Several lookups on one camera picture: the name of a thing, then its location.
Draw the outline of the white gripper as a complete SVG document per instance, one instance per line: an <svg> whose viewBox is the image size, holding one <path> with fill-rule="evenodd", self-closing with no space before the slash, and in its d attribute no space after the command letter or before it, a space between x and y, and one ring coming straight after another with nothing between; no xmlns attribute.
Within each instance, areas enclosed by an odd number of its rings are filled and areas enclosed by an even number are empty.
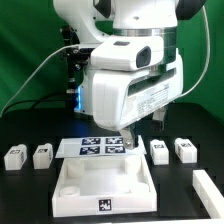
<svg viewBox="0 0 224 224"><path fill-rule="evenodd" d="M183 62L179 54L160 74L150 69L137 72L98 70L92 86L93 118L101 128L122 129L124 147L133 150L138 146L138 137L131 128L125 127L155 111L151 127L162 131L166 109L161 107L179 98L182 90Z"/></svg>

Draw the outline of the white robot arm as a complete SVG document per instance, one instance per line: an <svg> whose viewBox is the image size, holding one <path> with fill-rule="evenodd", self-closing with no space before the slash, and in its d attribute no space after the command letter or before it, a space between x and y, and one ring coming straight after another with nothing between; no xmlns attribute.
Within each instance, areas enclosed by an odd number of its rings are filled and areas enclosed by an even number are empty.
<svg viewBox="0 0 224 224"><path fill-rule="evenodd" d="M53 0L67 23L62 34L69 71L81 75L72 84L74 110L135 148L135 123L182 95L177 26L205 2Z"/></svg>

